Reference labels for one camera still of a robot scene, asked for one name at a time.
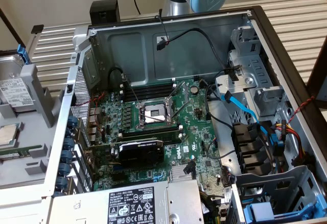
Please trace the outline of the hard disk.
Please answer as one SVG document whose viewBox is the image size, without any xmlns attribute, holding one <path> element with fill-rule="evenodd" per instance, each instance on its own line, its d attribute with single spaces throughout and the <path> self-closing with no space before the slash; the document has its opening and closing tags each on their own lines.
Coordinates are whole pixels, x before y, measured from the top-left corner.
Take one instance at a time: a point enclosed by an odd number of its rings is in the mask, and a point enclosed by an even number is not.
<svg viewBox="0 0 327 224">
<path fill-rule="evenodd" d="M 30 58 L 22 45 L 0 50 L 0 104 L 9 104 L 16 113 L 35 110 L 30 90 L 20 76 L 26 64 Z"/>
</svg>

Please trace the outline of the blue plastic disk carrier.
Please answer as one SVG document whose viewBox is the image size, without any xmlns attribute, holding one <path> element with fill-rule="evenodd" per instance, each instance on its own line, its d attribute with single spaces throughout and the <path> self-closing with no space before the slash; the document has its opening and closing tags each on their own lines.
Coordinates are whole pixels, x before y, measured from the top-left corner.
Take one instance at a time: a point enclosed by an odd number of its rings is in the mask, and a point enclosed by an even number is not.
<svg viewBox="0 0 327 224">
<path fill-rule="evenodd" d="M 246 224 L 281 224 L 323 218 L 327 215 L 327 202 L 318 194 L 314 203 L 289 213 L 275 215 L 269 203 L 247 205 L 243 212 Z"/>
</svg>

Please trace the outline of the metal CPU socket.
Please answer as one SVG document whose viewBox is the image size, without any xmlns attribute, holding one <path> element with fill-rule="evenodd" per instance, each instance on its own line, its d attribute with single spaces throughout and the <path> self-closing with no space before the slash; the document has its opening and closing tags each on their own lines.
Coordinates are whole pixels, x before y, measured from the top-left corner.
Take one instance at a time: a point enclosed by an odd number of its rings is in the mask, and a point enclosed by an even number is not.
<svg viewBox="0 0 327 224">
<path fill-rule="evenodd" d="M 165 98 L 145 100 L 140 102 L 140 104 L 135 104 L 135 114 L 136 114 L 136 129 L 145 129 L 151 127 L 162 127 L 162 126 L 173 126 L 176 124 L 176 119 L 170 119 L 167 112 L 167 107 L 165 104 Z M 145 118 L 143 115 L 156 117 L 166 120 L 165 123 L 145 123 Z"/>
</svg>

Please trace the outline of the black RAM slot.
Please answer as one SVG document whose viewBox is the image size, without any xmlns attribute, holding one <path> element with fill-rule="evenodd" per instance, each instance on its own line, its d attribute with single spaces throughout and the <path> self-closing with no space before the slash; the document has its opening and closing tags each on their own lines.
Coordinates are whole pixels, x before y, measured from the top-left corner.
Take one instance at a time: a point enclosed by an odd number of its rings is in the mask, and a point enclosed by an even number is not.
<svg viewBox="0 0 327 224">
<path fill-rule="evenodd" d="M 136 101 L 134 94 L 136 94 L 139 101 L 167 97 L 172 91 L 172 86 L 135 88 L 134 91 L 128 89 L 124 92 L 123 100 L 124 102 Z"/>
<path fill-rule="evenodd" d="M 138 135 L 147 135 L 147 134 L 155 134 L 155 133 L 162 133 L 162 132 L 174 132 L 179 131 L 180 124 L 174 124 L 173 126 L 162 126 L 162 127 L 151 127 L 145 129 L 130 129 L 124 130 L 122 135 L 124 137 L 131 137 L 131 136 L 138 136 Z"/>
<path fill-rule="evenodd" d="M 166 132 L 133 132 L 133 133 L 122 133 L 118 136 L 119 141 L 146 141 L 146 140 L 159 140 L 163 141 L 165 145 L 178 144 L 183 140 L 183 134 L 177 131 L 166 131 Z"/>
<path fill-rule="evenodd" d="M 157 96 L 168 96 L 173 91 L 173 83 L 157 83 L 152 85 L 143 85 L 133 87 L 136 95 L 145 96 L 145 95 L 157 95 Z"/>
</svg>

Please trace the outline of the metal locking lever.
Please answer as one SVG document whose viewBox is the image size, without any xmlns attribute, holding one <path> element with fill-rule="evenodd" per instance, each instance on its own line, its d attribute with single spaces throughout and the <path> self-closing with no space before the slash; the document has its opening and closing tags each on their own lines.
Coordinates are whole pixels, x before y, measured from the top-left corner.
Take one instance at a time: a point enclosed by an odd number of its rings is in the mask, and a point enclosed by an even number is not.
<svg viewBox="0 0 327 224">
<path fill-rule="evenodd" d="M 143 117 L 145 118 L 145 123 L 146 124 L 156 123 L 156 122 L 160 122 L 160 123 L 165 123 L 166 122 L 166 120 L 156 118 L 156 117 L 151 117 L 151 116 L 146 116 L 146 115 L 143 115 Z"/>
<path fill-rule="evenodd" d="M 122 78 L 122 82 L 123 82 L 126 86 L 128 86 L 128 88 L 132 91 L 132 93 L 133 93 L 133 95 L 134 95 L 136 101 L 138 102 L 138 104 L 140 104 L 139 99 L 138 99 L 138 97 L 136 96 L 136 94 L 135 94 L 135 92 L 134 92 L 134 89 L 132 88 L 130 82 L 128 81 L 127 76 L 126 76 L 124 73 L 122 73 L 122 74 L 121 74 L 121 78 Z"/>
</svg>

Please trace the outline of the metal socket cover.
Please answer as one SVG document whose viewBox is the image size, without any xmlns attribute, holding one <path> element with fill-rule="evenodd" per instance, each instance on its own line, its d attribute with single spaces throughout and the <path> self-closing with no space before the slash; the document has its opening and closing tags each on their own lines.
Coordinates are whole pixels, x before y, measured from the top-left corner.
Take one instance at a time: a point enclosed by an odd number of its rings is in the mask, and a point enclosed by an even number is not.
<svg viewBox="0 0 327 224">
<path fill-rule="evenodd" d="M 184 103 L 180 108 L 175 110 L 174 105 L 176 104 L 176 101 L 174 100 L 174 95 L 178 92 L 181 92 L 181 97 L 183 98 Z M 175 116 L 177 116 L 183 109 L 186 107 L 189 103 L 189 90 L 185 84 L 185 82 L 181 82 L 178 85 L 173 84 L 173 90 L 169 94 L 168 97 L 165 98 L 165 104 L 167 107 L 168 116 L 170 119 L 173 119 Z"/>
</svg>

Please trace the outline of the green motherboard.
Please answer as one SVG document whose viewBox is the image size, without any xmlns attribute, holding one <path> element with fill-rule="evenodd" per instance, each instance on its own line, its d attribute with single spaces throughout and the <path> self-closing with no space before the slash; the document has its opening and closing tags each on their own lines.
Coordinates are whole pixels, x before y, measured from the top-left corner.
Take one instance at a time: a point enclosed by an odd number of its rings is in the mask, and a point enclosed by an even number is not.
<svg viewBox="0 0 327 224">
<path fill-rule="evenodd" d="M 183 81 L 172 82 L 178 85 Z M 228 174 L 221 161 L 228 157 L 219 152 L 218 137 L 214 130 L 214 121 L 207 113 L 206 103 L 211 93 L 205 90 L 203 81 L 192 79 L 184 81 L 189 90 L 189 103 L 174 118 L 180 124 L 179 133 L 183 140 L 178 144 L 165 145 L 164 161 L 155 166 L 123 168 L 121 166 L 96 166 L 87 157 L 94 171 L 94 191 L 133 186 L 145 183 L 167 181 L 171 183 L 171 168 L 187 165 L 196 175 L 201 197 L 214 204 L 227 204 L 230 198 Z M 192 95 L 191 86 L 197 86 L 199 93 Z M 118 136 L 124 130 L 134 130 L 136 125 L 135 104 L 137 101 L 124 102 L 124 92 L 111 91 L 96 96 L 89 113 L 89 139 L 91 146 L 120 143 Z M 184 103 L 181 92 L 174 95 L 175 110 Z"/>
</svg>

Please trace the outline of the open grey PC case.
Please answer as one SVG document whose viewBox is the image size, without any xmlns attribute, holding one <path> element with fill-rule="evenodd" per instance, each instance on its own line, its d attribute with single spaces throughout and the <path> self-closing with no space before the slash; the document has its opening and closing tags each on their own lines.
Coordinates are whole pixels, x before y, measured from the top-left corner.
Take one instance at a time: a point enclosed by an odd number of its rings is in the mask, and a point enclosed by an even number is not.
<svg viewBox="0 0 327 224">
<path fill-rule="evenodd" d="M 231 33 L 247 24 L 255 29 L 286 92 L 286 119 L 258 119 L 247 104 L 248 85 L 240 75 L 241 66 L 229 62 L 229 51 L 233 49 Z M 243 123 L 256 124 L 267 137 L 274 162 L 272 174 L 307 166 L 327 201 L 327 123 L 262 8 L 178 17 L 157 15 L 141 21 L 90 26 L 74 58 L 76 63 L 69 71 L 50 158 L 53 194 L 46 224 L 54 198 L 95 192 L 94 171 L 86 158 L 91 146 L 89 113 L 96 96 L 128 88 L 122 82 L 122 73 L 132 88 L 189 79 L 204 82 L 205 90 L 211 93 L 206 110 L 214 121 L 218 150 L 228 155 L 221 164 L 228 174 L 230 198 L 236 177 L 242 175 L 231 137 L 232 125 Z M 76 128 L 67 127 L 69 116 L 78 118 Z M 64 138 L 74 139 L 75 147 L 71 150 L 67 188 L 56 191 Z M 229 202 L 217 205 L 201 195 L 200 200 L 204 224 L 226 224 Z"/>
</svg>

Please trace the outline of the grey power supply unit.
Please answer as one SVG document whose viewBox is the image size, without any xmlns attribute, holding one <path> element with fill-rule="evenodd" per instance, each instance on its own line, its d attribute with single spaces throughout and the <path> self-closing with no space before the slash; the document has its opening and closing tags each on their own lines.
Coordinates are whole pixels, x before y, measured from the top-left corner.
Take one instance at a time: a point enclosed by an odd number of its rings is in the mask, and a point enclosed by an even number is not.
<svg viewBox="0 0 327 224">
<path fill-rule="evenodd" d="M 54 198 L 49 224 L 204 224 L 195 180 Z"/>
</svg>

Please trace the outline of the blue drive caddy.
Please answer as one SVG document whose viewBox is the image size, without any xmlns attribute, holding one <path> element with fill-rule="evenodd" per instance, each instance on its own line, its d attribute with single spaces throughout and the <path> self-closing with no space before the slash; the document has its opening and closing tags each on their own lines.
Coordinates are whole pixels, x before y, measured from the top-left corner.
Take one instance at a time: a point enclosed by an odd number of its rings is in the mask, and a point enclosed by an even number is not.
<svg viewBox="0 0 327 224">
<path fill-rule="evenodd" d="M 307 166 L 297 166 L 284 173 L 265 176 L 242 174 L 236 177 L 232 185 L 226 224 L 246 224 L 243 209 L 250 204 L 269 203 L 273 214 L 284 214 L 314 203 L 318 194 L 322 192 Z M 311 224 L 320 221 L 327 222 L 327 215 L 296 222 Z"/>
</svg>

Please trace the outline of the grey plastic parts rack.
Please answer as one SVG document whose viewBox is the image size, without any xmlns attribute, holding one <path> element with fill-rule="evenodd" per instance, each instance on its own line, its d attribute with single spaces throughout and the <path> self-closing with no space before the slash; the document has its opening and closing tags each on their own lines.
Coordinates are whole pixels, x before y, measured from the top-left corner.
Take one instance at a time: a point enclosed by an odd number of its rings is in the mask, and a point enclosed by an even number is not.
<svg viewBox="0 0 327 224">
<path fill-rule="evenodd" d="M 30 150 L 31 156 L 24 158 L 0 160 L 1 190 L 44 182 L 62 104 L 63 92 L 53 96 L 42 87 L 36 65 L 26 64 L 20 76 L 30 90 L 35 110 L 16 113 L 9 104 L 0 104 L 0 126 L 18 124 L 14 148 L 42 148 Z"/>
</svg>

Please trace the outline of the green RAM stick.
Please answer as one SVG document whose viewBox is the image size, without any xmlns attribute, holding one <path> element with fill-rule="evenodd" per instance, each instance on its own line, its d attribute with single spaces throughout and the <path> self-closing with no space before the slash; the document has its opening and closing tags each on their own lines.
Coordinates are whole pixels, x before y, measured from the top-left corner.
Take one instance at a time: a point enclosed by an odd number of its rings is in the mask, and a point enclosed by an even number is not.
<svg viewBox="0 0 327 224">
<path fill-rule="evenodd" d="M 41 145 L 22 147 L 22 148 L 11 148 L 6 150 L 0 150 L 0 160 L 9 160 L 15 158 L 24 158 L 31 156 L 29 151 L 32 149 L 42 148 Z"/>
</svg>

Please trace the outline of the brown wooden furniture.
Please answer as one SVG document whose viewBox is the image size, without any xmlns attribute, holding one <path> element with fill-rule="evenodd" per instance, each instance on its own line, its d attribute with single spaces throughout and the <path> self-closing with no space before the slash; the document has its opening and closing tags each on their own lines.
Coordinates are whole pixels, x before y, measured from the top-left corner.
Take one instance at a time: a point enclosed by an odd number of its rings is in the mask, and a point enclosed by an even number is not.
<svg viewBox="0 0 327 224">
<path fill-rule="evenodd" d="M 307 81 L 307 90 L 327 121 L 327 36 Z"/>
</svg>

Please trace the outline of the silver CPU chip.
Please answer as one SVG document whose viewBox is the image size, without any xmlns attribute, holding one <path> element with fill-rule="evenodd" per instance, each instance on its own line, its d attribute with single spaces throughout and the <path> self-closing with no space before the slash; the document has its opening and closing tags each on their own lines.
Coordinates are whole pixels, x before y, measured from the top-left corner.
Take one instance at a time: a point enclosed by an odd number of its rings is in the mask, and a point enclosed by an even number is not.
<svg viewBox="0 0 327 224">
<path fill-rule="evenodd" d="M 0 126 L 0 149 L 16 147 L 18 124 Z"/>
</svg>

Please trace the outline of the dark brown wooden rail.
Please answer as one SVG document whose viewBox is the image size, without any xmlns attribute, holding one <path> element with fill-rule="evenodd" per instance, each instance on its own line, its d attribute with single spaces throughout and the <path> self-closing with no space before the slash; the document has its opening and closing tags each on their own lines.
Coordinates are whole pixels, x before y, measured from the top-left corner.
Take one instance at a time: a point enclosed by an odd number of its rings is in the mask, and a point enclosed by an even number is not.
<svg viewBox="0 0 327 224">
<path fill-rule="evenodd" d="M 0 50 L 12 50 L 18 45 L 25 47 L 25 43 L 15 30 L 11 22 L 0 8 Z"/>
</svg>

